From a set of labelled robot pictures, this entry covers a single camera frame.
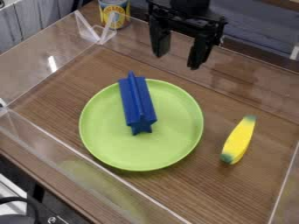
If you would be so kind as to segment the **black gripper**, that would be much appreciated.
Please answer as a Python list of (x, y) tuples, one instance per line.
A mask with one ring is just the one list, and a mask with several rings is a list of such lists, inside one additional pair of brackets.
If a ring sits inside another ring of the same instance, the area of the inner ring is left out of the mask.
[(196, 70), (210, 57), (214, 39), (220, 39), (228, 20), (211, 9), (211, 0), (146, 0), (154, 55), (171, 48), (171, 30), (195, 37), (187, 67)]

